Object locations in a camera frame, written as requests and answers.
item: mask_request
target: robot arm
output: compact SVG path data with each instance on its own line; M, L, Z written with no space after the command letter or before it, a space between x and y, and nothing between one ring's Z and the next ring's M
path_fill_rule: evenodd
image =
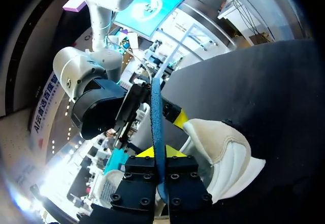
M108 39L118 43L117 37L108 37L115 12L126 9L133 0L86 0L92 27L92 52L73 47L60 50L53 62L53 70L65 92L75 102L86 85L95 78L118 82L123 56L109 49Z
M94 51L107 48L107 33L114 20L114 12L126 9L134 0L86 0L92 27Z

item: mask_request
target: black surface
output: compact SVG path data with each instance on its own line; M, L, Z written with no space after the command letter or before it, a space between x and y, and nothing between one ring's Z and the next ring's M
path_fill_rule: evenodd
M324 63L312 41L263 44L197 63L176 71L162 95L189 118L231 120L252 156L267 162L247 189L219 202L216 221L299 214L324 156ZM141 131L138 142L150 146L150 122ZM166 144L180 148L186 139L165 121Z
M9 115L14 112L14 89L16 76L18 72L18 67L20 59L25 50L26 43L33 32L36 24L46 11L46 9L51 5L54 0L41 0L35 9L31 12L29 18L26 21L26 24L22 28L15 47L13 49L8 72L7 72L7 81L6 81L6 97L5 97L5 109L6 115Z

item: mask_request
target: screw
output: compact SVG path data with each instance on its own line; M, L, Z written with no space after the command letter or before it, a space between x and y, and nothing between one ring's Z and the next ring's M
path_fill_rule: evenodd
M176 179L179 178L179 175L178 175L178 174L172 174L172 175L171 175L171 178L172 178L173 180L176 180Z
M150 200L148 198L142 198L140 200L140 205L146 206L150 204Z
M71 87L71 79L70 79L70 78L67 80L67 87L68 87L68 88Z
M150 174L146 174L146 175L143 176L143 178L146 179L146 180L149 180L149 179L151 179L151 175Z
M197 174L197 172L191 172L191 177L194 177L194 178L196 178L196 177L198 177L199 175Z
M172 205L178 206L181 204L181 200L179 198L173 198L172 199Z
M111 201L112 202L117 202L121 199L121 196L118 194L111 194Z
M126 173L124 174L124 178L125 178L125 179L130 179L131 177L132 177L132 174L129 173L129 172L126 172Z
M212 195L211 194L204 194L201 196L202 200L204 201L211 201L212 200Z

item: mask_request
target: white wall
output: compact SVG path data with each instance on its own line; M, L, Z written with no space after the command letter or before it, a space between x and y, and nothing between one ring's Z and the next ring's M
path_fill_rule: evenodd
M210 59L212 57L227 53L229 51L226 48L226 46L223 44L219 44L218 46L215 46L215 45L209 43L209 44L205 45L205 47L207 48L207 51L203 50L202 48L198 48L194 51L203 60ZM186 57L183 58L183 60L178 65L178 67L179 67L179 69L181 69L181 68L193 65L198 62L200 62L200 60L196 56L194 56L193 54L190 53Z

